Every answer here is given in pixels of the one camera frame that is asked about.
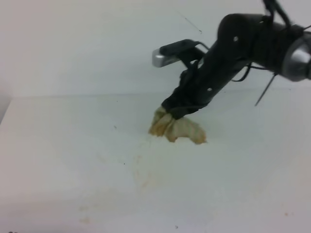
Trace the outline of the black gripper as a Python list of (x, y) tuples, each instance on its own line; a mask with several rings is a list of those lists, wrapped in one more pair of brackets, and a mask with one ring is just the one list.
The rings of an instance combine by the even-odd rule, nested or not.
[(201, 67), (189, 67), (179, 86), (161, 106), (174, 119), (199, 111), (247, 64), (265, 65), (265, 16), (229, 14)]

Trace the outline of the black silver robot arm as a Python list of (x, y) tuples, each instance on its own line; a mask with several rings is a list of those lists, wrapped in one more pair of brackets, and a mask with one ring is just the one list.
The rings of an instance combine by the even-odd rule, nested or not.
[(162, 107), (180, 119), (206, 107), (244, 67), (256, 63), (292, 82), (311, 77), (311, 34), (301, 26), (287, 27), (256, 14), (229, 14), (221, 21), (217, 39), (207, 52), (184, 39), (153, 53), (163, 67), (181, 61), (186, 70), (179, 86)]

